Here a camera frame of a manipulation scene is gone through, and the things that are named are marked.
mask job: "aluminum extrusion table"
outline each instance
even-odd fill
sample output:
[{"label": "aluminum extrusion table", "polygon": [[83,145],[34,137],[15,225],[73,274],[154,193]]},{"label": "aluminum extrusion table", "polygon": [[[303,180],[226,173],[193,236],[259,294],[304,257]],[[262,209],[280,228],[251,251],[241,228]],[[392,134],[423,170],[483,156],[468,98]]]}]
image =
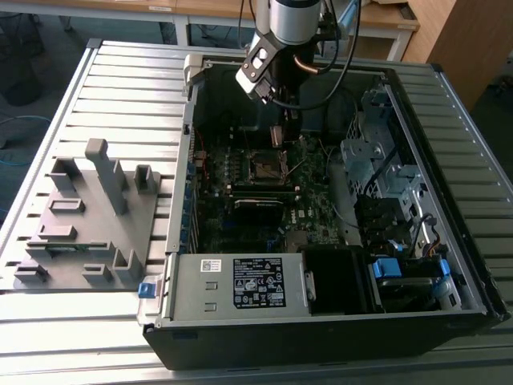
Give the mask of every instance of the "aluminum extrusion table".
[{"label": "aluminum extrusion table", "polygon": [[[239,51],[153,44],[92,42],[0,232],[0,290],[9,266],[24,257],[53,184],[55,156],[81,156],[90,137],[110,142],[123,169],[144,162],[162,174],[147,274],[164,265],[184,104],[184,58],[191,52],[241,57]],[[367,67],[385,62],[356,61]],[[487,259],[504,300],[513,303],[513,189],[443,73],[427,65],[393,64],[450,188]],[[91,167],[78,159],[80,167]],[[467,383],[513,375],[513,321],[458,338],[420,357],[338,365],[263,367],[250,371],[173,372],[146,344],[135,320],[135,293],[0,295],[0,383],[166,383],[362,376],[358,381],[431,383],[450,374]]]}]

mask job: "floor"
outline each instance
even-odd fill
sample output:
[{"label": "floor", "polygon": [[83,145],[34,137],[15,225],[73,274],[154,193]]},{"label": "floor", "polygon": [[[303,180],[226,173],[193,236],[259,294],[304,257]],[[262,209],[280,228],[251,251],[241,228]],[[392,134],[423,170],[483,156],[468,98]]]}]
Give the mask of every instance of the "floor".
[{"label": "floor", "polygon": [[[162,43],[160,26],[156,22],[72,18],[71,32],[64,32],[59,19],[55,16],[40,16],[40,22],[39,33],[46,51],[33,59],[33,67],[42,82],[43,95],[24,107],[11,107],[0,96],[0,115],[39,115],[51,118],[90,38]],[[202,31],[197,26],[192,27],[193,44],[208,47],[237,47],[236,28],[228,29],[222,26],[215,30],[211,27],[205,28],[208,29]],[[213,38],[202,38],[205,33]],[[242,43],[248,42],[251,37],[250,30],[242,30]],[[497,97],[494,89],[488,89],[478,101],[472,116],[507,174],[512,177],[513,153],[510,143],[513,132],[509,130],[513,123],[513,90],[505,91]],[[39,143],[46,132],[46,126],[45,122],[37,120],[15,120],[0,126],[0,139],[7,140],[6,146],[0,149],[0,160],[29,163],[38,150]],[[6,211],[14,200],[28,167],[28,165],[6,166],[0,163],[0,221],[5,217]]]}]

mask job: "wooden table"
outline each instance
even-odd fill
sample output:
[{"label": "wooden table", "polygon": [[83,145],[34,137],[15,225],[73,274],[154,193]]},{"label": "wooden table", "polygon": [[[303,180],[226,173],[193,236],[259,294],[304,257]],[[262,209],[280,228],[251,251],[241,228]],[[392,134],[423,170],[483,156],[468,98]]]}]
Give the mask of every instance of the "wooden table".
[{"label": "wooden table", "polygon": [[[0,10],[58,16],[117,18],[172,22],[177,42],[190,45],[190,26],[237,26],[241,0],[0,0]],[[242,13],[242,27],[253,28],[248,2]],[[369,4],[362,9],[357,55],[378,53],[377,59],[401,60],[412,32],[419,23],[404,19],[397,6]]]},{"label": "wooden table", "polygon": [[[185,25],[236,26],[240,0],[177,0],[174,12],[175,19],[183,18],[181,23]],[[253,25],[248,2],[244,3],[242,19],[242,26]],[[360,26],[360,36],[363,39],[359,41],[357,57],[400,61],[411,35],[419,27],[417,20],[404,18],[397,5],[380,6],[372,3],[364,6]],[[382,45],[382,42],[379,42],[381,39],[388,40],[390,44],[385,41]],[[179,40],[178,44],[188,45],[189,40]],[[374,52],[378,55],[364,55]]]}]

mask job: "warning label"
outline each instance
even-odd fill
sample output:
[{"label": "warning label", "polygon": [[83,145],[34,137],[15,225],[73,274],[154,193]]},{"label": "warning label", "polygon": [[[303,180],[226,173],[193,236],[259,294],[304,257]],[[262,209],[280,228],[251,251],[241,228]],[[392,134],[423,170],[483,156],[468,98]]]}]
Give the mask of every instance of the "warning label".
[{"label": "warning label", "polygon": [[237,309],[285,307],[281,258],[234,259],[233,305]]}]

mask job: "black case exterior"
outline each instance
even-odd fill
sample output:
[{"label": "black case exterior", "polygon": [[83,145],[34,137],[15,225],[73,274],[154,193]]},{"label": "black case exterior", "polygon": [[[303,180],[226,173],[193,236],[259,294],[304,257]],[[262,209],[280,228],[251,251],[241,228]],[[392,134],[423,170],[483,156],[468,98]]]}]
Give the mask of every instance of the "black case exterior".
[{"label": "black case exterior", "polygon": [[483,314],[154,329],[143,333],[174,371],[345,363],[421,355],[490,320]]}]

